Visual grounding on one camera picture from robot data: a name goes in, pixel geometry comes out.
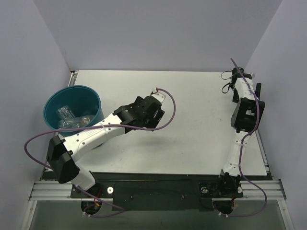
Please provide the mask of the clear plastic bottle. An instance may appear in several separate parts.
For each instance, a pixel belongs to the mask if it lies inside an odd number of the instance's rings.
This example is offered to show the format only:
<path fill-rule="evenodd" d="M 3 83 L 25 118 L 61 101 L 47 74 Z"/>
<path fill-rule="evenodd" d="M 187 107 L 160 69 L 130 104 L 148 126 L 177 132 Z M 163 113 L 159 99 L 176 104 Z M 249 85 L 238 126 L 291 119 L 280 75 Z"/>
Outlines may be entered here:
<path fill-rule="evenodd" d="M 85 115 L 81 117 L 74 117 L 60 120 L 58 122 L 58 129 L 81 128 L 88 125 L 94 119 L 94 115 Z"/>
<path fill-rule="evenodd" d="M 68 120 L 76 118 L 73 111 L 67 105 L 57 109 L 56 114 L 60 121 L 68 121 Z"/>

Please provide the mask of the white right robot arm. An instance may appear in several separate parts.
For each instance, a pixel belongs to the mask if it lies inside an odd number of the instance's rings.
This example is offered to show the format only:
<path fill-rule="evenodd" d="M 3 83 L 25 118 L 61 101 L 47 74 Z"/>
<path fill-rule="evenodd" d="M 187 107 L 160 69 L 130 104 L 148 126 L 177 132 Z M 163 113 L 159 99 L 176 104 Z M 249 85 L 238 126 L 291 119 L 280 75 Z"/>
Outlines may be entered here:
<path fill-rule="evenodd" d="M 265 108 L 265 102 L 260 100 L 261 83 L 253 88 L 253 75 L 244 72 L 243 68 L 231 71 L 228 89 L 233 91 L 232 102 L 236 103 L 231 117 L 231 127 L 234 138 L 227 161 L 220 174 L 220 194 L 239 193 L 242 159 L 252 133 L 258 127 Z"/>

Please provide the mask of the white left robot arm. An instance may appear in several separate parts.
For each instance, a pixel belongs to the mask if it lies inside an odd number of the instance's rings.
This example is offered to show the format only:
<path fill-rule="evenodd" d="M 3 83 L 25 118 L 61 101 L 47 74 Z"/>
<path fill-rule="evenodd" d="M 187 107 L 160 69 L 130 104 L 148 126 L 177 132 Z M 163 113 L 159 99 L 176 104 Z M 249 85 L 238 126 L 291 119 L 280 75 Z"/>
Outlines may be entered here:
<path fill-rule="evenodd" d="M 93 174 L 77 164 L 86 153 L 117 136 L 136 128 L 156 128 L 164 115 L 165 95 L 157 92 L 137 97 L 135 102 L 119 107 L 92 129 L 71 136 L 54 136 L 48 146 L 47 162 L 60 184 L 72 182 L 82 190 L 96 185 Z"/>

